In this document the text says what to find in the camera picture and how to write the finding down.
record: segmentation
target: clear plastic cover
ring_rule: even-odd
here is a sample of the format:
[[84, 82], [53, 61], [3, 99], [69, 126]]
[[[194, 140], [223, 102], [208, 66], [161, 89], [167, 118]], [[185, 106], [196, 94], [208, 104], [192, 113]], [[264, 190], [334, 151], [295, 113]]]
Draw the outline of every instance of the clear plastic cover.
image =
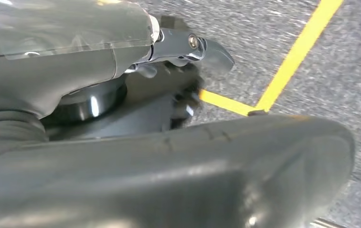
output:
[[149, 14], [124, 0], [0, 0], [0, 56], [153, 44]]

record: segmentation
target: yellow floor line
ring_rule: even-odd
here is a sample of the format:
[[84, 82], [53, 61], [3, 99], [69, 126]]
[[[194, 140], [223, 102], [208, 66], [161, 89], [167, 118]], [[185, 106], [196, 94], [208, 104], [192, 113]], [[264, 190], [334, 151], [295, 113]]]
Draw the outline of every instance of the yellow floor line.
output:
[[201, 100], [241, 115], [254, 110], [269, 111], [342, 2], [343, 0], [321, 0], [256, 107], [206, 90], [201, 92]]
[[249, 105], [243, 104], [238, 101], [223, 97], [221, 95], [202, 90], [200, 92], [200, 99], [209, 104], [213, 104], [223, 109], [238, 113], [240, 115], [247, 115], [249, 112], [254, 111], [255, 108]]
[[319, 3], [272, 82], [257, 103], [259, 109], [270, 110], [342, 2], [343, 0], [322, 0]]

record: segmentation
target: metal bolt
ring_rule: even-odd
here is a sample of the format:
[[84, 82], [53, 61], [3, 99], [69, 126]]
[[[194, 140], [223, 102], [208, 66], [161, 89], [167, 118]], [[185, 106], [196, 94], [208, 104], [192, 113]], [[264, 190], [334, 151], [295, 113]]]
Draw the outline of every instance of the metal bolt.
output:
[[192, 49], [197, 49], [199, 47], [199, 39], [197, 38], [196, 35], [191, 34], [189, 36], [189, 45]]

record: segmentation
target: yellow tape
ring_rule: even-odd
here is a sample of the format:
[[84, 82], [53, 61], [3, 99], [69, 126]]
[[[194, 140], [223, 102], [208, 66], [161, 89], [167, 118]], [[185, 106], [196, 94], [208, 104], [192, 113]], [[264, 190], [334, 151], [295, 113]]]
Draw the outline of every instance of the yellow tape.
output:
[[256, 107], [206, 90], [201, 92], [201, 100], [241, 115], [254, 110], [268, 112], [342, 3], [343, 0], [321, 0]]
[[267, 112], [270, 110], [342, 2], [343, 0], [322, 0], [319, 3], [272, 82], [257, 103], [259, 109]]
[[213, 104], [240, 115], [247, 115], [249, 112], [256, 110], [254, 107], [220, 96], [207, 90], [202, 90], [200, 92], [200, 99], [209, 104]]

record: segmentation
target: gray carpet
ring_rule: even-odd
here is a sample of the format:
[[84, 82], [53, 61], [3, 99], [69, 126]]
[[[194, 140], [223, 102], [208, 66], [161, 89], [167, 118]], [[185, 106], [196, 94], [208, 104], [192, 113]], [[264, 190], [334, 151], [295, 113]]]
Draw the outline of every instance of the gray carpet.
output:
[[[140, 0], [150, 13], [183, 18], [222, 43], [236, 60], [227, 75], [207, 72], [206, 88], [255, 105], [301, 32], [317, 0]], [[345, 0], [284, 90], [273, 113], [320, 115], [358, 139], [355, 172], [324, 217], [361, 228], [361, 1]], [[239, 118], [211, 105], [194, 123]]]

